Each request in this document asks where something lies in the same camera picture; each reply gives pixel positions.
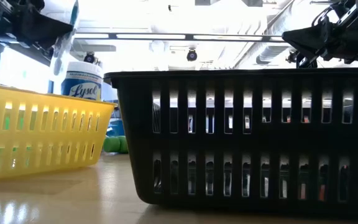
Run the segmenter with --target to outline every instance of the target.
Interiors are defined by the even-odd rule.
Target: ceiling
[[[69,22],[74,2],[45,0],[42,13]],[[79,33],[219,35],[281,35],[310,26],[326,7],[310,0],[79,0],[79,5]],[[71,54],[82,58],[87,51],[96,52],[106,72],[285,68],[294,67],[285,61],[288,47],[253,42],[75,40]],[[187,61],[189,49],[196,50],[197,61]]]

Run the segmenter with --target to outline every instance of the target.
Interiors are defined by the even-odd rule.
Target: wooden table
[[[128,155],[103,154],[93,167],[0,180],[0,223],[356,223],[148,205],[136,195]]]

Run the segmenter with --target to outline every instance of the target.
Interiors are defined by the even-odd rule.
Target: disinfecting wipes container
[[[100,101],[102,68],[88,62],[70,62],[62,95]]]

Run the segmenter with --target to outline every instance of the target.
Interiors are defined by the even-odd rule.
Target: black plastic basket
[[[143,201],[358,217],[358,69],[108,73],[105,81],[118,89]]]

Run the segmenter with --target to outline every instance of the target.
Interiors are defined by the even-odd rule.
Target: yellow plastic basket
[[[0,86],[0,178],[97,163],[115,106]]]

